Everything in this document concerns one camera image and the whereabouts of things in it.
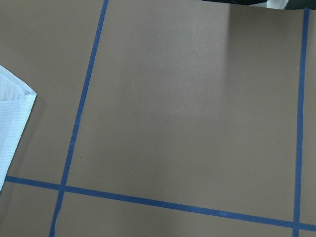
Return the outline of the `light blue button shirt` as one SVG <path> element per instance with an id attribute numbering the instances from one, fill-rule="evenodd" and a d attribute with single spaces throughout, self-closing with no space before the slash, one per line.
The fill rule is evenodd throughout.
<path id="1" fill-rule="evenodd" d="M 0 186 L 14 157 L 37 93 L 0 67 Z"/>

